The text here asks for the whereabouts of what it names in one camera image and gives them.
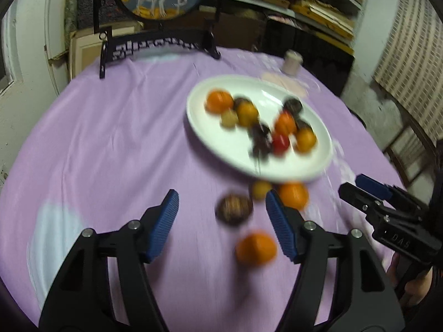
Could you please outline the person's hand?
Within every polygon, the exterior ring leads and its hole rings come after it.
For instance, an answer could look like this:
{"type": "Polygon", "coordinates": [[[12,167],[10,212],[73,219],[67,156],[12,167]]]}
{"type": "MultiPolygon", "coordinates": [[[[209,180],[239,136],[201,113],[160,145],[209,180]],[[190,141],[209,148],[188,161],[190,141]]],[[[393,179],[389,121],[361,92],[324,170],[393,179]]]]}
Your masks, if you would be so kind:
{"type": "MultiPolygon", "coordinates": [[[[400,263],[400,255],[393,254],[389,268],[387,269],[387,276],[393,286],[397,286],[397,267],[400,263]]],[[[404,292],[399,297],[402,307],[410,307],[419,304],[427,295],[432,284],[432,268],[424,274],[420,274],[416,279],[413,279],[405,284],[404,292]]]]}

